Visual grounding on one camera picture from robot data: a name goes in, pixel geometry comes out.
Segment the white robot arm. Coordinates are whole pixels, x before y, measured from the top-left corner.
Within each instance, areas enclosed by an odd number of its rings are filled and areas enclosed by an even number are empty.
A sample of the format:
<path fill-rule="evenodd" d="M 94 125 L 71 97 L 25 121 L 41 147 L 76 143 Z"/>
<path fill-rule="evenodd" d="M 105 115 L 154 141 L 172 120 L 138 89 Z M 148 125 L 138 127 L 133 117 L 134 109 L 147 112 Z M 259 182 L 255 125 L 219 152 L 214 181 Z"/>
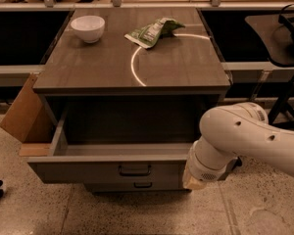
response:
<path fill-rule="evenodd" d="M 256 158 L 294 177 L 294 131 L 269 125 L 255 103 L 214 107 L 200 121 L 201 137 L 191 146 L 183 187 L 200 190 L 220 180 L 240 156 Z"/>

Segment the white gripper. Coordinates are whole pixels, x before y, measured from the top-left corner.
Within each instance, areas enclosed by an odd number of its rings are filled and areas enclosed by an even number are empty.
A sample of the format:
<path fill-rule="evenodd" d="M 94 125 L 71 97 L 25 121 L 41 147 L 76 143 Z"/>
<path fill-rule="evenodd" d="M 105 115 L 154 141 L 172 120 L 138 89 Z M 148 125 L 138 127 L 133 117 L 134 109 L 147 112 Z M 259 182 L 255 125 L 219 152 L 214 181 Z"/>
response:
<path fill-rule="evenodd" d="M 226 180 L 228 175 L 239 165 L 239 158 L 229 152 L 213 147 L 204 137 L 191 146 L 182 184 L 188 190 L 201 190 L 205 182 Z"/>

